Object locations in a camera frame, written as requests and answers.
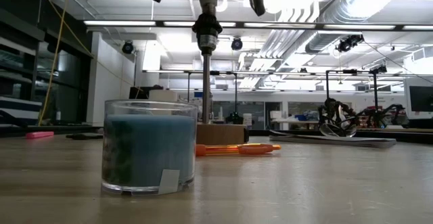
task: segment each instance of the clear glass container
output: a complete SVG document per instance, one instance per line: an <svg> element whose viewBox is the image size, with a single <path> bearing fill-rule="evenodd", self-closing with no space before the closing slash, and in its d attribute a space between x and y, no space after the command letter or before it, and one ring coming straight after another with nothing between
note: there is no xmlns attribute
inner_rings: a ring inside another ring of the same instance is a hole
<svg viewBox="0 0 433 224"><path fill-rule="evenodd" d="M179 170L177 191L192 183L197 113L191 104L106 101L103 189L158 194L164 169Z"/></svg>

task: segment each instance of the table surface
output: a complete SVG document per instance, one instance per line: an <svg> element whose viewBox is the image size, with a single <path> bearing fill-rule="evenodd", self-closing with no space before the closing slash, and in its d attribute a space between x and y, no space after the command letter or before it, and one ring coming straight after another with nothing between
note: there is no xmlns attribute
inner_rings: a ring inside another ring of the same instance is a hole
<svg viewBox="0 0 433 224"><path fill-rule="evenodd" d="M266 137L252 137L267 142ZM266 156L196 160L185 192L100 190L101 141L0 139L0 223L428 223L433 147L287 143Z"/></svg>

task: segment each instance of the workbench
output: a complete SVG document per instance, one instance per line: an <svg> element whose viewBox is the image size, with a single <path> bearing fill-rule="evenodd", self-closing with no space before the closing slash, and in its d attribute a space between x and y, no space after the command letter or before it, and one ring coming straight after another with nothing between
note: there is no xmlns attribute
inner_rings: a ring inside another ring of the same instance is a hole
<svg viewBox="0 0 433 224"><path fill-rule="evenodd" d="M252 137L251 142L268 142ZM101 192L101 140L0 139L0 223L417 223L433 220L433 147L282 144L197 158L194 186Z"/></svg>

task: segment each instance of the pink object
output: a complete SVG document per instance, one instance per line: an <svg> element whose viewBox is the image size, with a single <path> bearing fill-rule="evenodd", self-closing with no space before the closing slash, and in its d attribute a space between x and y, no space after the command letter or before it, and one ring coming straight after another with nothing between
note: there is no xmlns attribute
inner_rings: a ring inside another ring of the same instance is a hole
<svg viewBox="0 0 433 224"><path fill-rule="evenodd" d="M54 135L54 132L33 132L33 133L27 133L26 138L27 139L38 139L42 137L51 137Z"/></svg>

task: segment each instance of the orange marker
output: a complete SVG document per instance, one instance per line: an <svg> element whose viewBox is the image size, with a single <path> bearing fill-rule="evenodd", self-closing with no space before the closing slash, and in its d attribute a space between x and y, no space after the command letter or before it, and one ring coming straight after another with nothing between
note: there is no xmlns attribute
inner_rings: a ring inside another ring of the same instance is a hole
<svg viewBox="0 0 433 224"><path fill-rule="evenodd" d="M280 150L280 145L263 143L247 143L244 145L196 145L196 156L211 156L219 154L266 154Z"/></svg>

